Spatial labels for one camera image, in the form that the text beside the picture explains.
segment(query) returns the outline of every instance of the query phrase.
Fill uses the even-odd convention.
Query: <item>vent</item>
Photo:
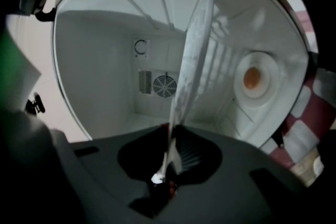
[[[176,82],[167,74],[165,76],[157,77],[153,82],[153,90],[158,96],[170,97],[176,92]]]
[[[152,93],[152,72],[139,71],[139,91],[145,94]]]

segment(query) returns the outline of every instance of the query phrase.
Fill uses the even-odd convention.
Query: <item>white refrigerator wall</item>
[[[93,138],[120,134],[134,107],[130,35],[106,22],[64,13],[55,40],[61,84],[82,126]]]
[[[151,94],[139,92],[139,71],[151,71],[152,79],[158,75],[165,74],[173,77],[177,83],[177,76],[181,68],[182,55],[184,49],[184,36],[156,36],[156,35],[136,35],[136,39],[149,40],[149,58],[142,60],[132,57],[135,112],[154,118],[162,118],[167,122],[171,98],[158,96],[152,88]]]
[[[146,128],[158,126],[167,122],[168,119],[155,118],[151,116],[132,113],[129,115],[125,126],[121,129],[120,134],[136,132]]]

